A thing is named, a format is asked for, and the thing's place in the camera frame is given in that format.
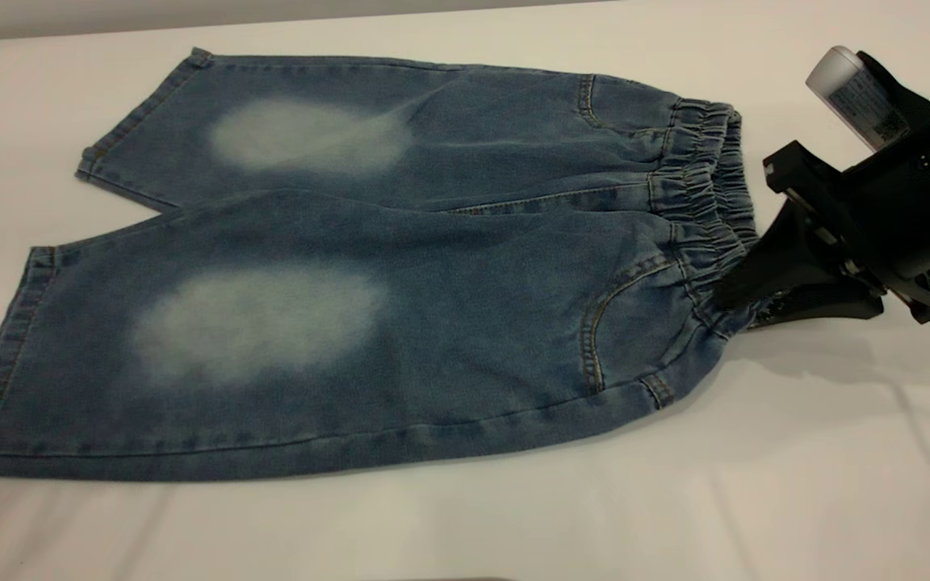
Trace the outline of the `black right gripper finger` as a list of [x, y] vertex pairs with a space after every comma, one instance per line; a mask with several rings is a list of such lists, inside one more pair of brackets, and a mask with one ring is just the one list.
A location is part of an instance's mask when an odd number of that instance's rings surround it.
[[845, 245], [830, 228], [797, 203], [786, 202], [768, 231], [716, 282], [713, 305], [728, 311], [764, 308], [763, 295], [750, 291], [749, 283], [773, 278], [845, 278], [840, 268], [845, 258]]
[[759, 291], [765, 301], [765, 307], [752, 323], [754, 328], [802, 320], [870, 320], [883, 313], [886, 294], [881, 288], [849, 278], [822, 281], [773, 278], [749, 283], [748, 289]]

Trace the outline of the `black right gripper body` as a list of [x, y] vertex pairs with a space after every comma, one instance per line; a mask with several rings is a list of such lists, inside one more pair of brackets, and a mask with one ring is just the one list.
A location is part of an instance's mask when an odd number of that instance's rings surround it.
[[845, 278], [881, 288], [930, 321], [930, 120], [852, 168], [798, 142], [765, 158], [765, 181], [830, 228], [846, 248]]

